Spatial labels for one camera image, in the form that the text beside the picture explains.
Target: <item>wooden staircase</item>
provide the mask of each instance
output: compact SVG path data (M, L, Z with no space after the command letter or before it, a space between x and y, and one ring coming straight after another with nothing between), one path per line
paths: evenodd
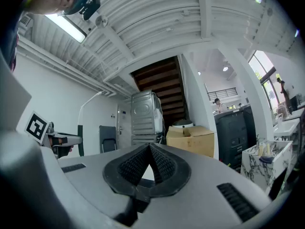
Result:
M132 73L139 90L152 90L161 100L165 133L173 122L188 119L183 82L177 57L168 58Z

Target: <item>door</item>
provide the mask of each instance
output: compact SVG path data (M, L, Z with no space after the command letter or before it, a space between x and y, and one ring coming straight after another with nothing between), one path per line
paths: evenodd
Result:
M130 147L132 145L132 119L130 111L130 106L118 104L116 122L118 149Z

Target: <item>bottle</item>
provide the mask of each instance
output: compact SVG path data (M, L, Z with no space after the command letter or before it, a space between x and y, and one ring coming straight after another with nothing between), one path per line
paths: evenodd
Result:
M267 155L271 155L271 152L270 152L270 144L269 143L267 143L267 153L266 153Z
M258 156L263 156L264 153L264 146L263 142L259 143L259 149L258 149Z

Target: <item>counter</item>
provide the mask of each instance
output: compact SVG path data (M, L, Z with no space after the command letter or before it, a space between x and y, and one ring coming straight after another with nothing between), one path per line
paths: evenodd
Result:
M301 102L301 103L297 106L298 109L303 108L303 107L305 107L305 101L304 101L304 102Z
M283 121L301 118L301 116L302 116L304 110L305 110L304 108L301 108L301 109L299 109L299 110L293 111L292 114L290 114L290 115L289 115L287 118L285 118Z
M269 194L274 181L288 168L292 159L292 142L274 141L271 164L260 161L256 146L242 152L241 175L256 183L265 194Z
M275 125L273 127L274 136L282 137L282 136L291 136L298 124L300 123L300 119L293 119L283 121L280 126Z

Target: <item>vent grille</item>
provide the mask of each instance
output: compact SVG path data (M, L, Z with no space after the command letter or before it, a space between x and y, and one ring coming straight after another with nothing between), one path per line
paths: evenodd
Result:
M243 222L251 219L258 213L231 183L220 184L217 188Z
M31 18L29 16L23 16L20 20L20 23L24 24L25 26L27 26L29 24L29 22L31 21Z

